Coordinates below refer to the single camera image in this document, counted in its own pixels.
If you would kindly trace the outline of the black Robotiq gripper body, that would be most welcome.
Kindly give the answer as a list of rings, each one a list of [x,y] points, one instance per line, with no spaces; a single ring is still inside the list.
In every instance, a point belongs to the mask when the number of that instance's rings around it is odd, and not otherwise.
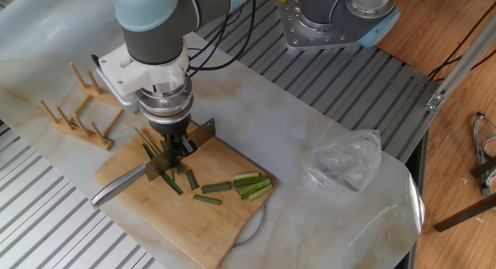
[[[186,116],[184,119],[173,123],[160,123],[153,120],[149,124],[153,130],[161,136],[181,136],[187,133],[187,128],[191,123],[191,116]]]

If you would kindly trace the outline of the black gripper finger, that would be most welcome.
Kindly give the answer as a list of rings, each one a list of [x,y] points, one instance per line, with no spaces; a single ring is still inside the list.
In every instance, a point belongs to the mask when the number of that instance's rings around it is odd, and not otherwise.
[[[164,136],[164,147],[176,157],[182,155],[180,144],[175,140],[175,137],[172,135]]]
[[[187,134],[180,135],[180,148],[184,156],[189,156],[198,149],[196,145],[188,139]]]

